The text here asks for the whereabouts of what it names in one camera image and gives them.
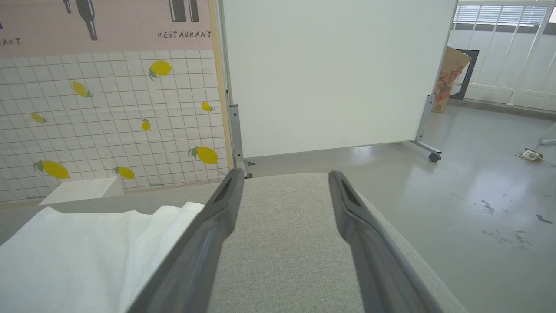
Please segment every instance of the white board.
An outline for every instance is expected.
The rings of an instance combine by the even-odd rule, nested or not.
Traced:
[[[244,157],[414,140],[456,0],[225,0]]]

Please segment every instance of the grid pattern wallpaper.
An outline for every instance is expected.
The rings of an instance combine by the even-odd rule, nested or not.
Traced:
[[[151,79],[158,60],[173,69]],[[76,92],[75,83],[92,96]],[[39,200],[70,180],[119,176],[134,190],[219,180],[228,172],[212,50],[1,59],[0,101],[1,202]],[[196,146],[213,149],[218,164],[188,153]],[[46,165],[37,170],[40,160],[61,164],[71,178],[49,175]],[[135,178],[122,178],[116,167]]]

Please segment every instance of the window blinds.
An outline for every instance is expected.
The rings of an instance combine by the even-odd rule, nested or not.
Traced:
[[[540,25],[547,11],[542,6],[458,6],[454,21],[457,17],[458,23],[468,24],[498,24],[534,26]]]

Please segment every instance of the white box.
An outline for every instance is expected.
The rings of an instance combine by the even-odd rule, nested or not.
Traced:
[[[117,177],[65,182],[54,189],[39,205],[123,195]]]

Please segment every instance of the black frame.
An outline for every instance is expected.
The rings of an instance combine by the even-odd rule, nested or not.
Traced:
[[[471,74],[473,73],[473,69],[475,68],[475,63],[477,63],[477,58],[479,57],[479,50],[467,50],[467,49],[457,49],[457,50],[471,57],[471,61],[469,62],[469,67],[467,68],[467,72],[465,73],[465,78],[463,78],[461,89],[456,94],[450,95],[450,99],[463,100],[463,97],[465,96],[465,92],[467,91],[467,87],[469,86],[469,81],[471,80]]]

